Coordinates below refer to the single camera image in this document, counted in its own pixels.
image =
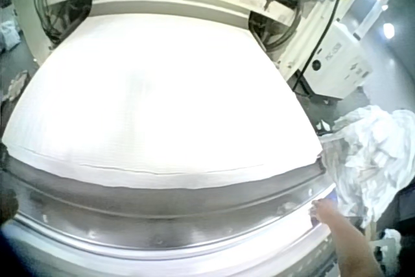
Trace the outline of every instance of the hand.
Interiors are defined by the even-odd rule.
[[[313,207],[310,210],[310,215],[316,217],[321,223],[329,224],[342,217],[335,203],[330,199],[314,200],[311,204]]]

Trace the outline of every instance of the crumpled white cloth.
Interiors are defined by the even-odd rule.
[[[363,216],[366,226],[414,178],[415,114],[367,106],[338,119],[333,131],[320,138],[323,163],[341,212]]]
[[[396,255],[398,256],[399,253],[401,252],[402,249],[402,245],[401,245],[401,240],[402,240],[402,235],[401,233],[399,233],[397,230],[391,230],[389,228],[387,228],[385,230],[385,236],[383,236],[383,239],[394,239],[395,240],[395,250],[396,250]]]

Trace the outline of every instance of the white machine housing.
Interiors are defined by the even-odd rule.
[[[309,68],[307,88],[323,97],[344,99],[372,72],[360,42],[339,22],[334,22]]]

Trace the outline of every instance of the black cable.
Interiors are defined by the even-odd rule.
[[[54,28],[51,24],[51,16],[50,13],[46,13],[46,11],[49,11],[49,5],[47,3],[47,0],[41,0],[41,4],[40,7],[42,7],[43,10],[43,15],[46,18],[46,22],[47,22],[47,27],[48,27],[48,31],[51,34],[54,34],[57,38],[60,38],[60,36],[62,35],[62,32],[60,32],[59,30],[57,30],[56,28]]]
[[[34,5],[34,9],[35,9],[35,11],[36,11],[36,13],[37,13],[37,15],[39,17],[40,25],[41,25],[43,31],[45,32],[45,34],[48,36],[48,38],[53,43],[56,42],[59,39],[59,35],[57,33],[51,33],[49,31],[48,25],[45,25],[45,21],[43,19],[43,16],[42,16],[40,10],[39,10],[37,0],[33,0],[33,5]]]
[[[66,8],[66,6],[69,4],[69,0],[65,0],[64,3],[62,4],[62,6],[59,8],[59,11],[53,21],[53,23],[51,24],[51,27],[54,27],[54,25],[56,24],[56,22],[58,21],[59,16],[62,14],[63,9]]]
[[[269,39],[271,38],[271,32],[270,32],[271,25],[272,25],[272,20],[267,19],[267,22],[265,23],[264,33],[261,38],[263,45],[266,45]]]
[[[314,55],[316,54],[316,52],[317,52],[318,48],[320,47],[320,45],[322,44],[322,42],[323,42],[324,38],[326,37],[327,32],[329,31],[330,26],[331,26],[331,24],[333,23],[333,21],[334,21],[334,19],[335,19],[335,16],[336,16],[336,11],[337,11],[337,7],[338,7],[338,4],[339,4],[339,3],[340,3],[340,0],[336,0],[335,6],[333,7],[333,12],[331,13],[331,16],[330,16],[330,18],[329,18],[329,22],[327,23],[327,26],[326,26],[326,28],[324,29],[323,34],[321,35],[320,39],[318,40],[318,42],[317,42],[317,44],[316,44],[315,48],[313,49],[312,53],[310,54],[310,57],[309,57],[309,58],[308,58],[308,60],[306,61],[306,63],[305,63],[305,65],[304,65],[303,69],[301,70],[300,74],[298,75],[297,80],[296,80],[296,83],[295,83],[295,84],[294,84],[294,86],[292,87],[292,90],[293,90],[293,91],[295,91],[295,89],[297,88],[298,84],[300,83],[301,78],[303,77],[303,75],[304,75],[305,71],[307,70],[307,68],[309,67],[309,65],[310,65],[311,61],[313,60]]]
[[[281,37],[279,37],[276,41],[265,45],[265,47],[267,48],[267,52],[275,51],[280,45],[285,43],[287,40],[289,40],[294,35],[294,33],[296,32],[298,28],[298,25],[300,24],[301,14],[302,14],[302,3],[299,0],[297,4],[294,21],[292,21],[290,27],[285,31],[285,33]]]

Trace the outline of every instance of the white linen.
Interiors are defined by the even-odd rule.
[[[152,14],[85,20],[34,76],[3,141],[59,176],[156,189],[260,180],[321,152],[247,30]]]
[[[323,163],[336,183],[343,214],[377,221],[414,178],[415,114],[378,106],[358,108],[320,138]]]

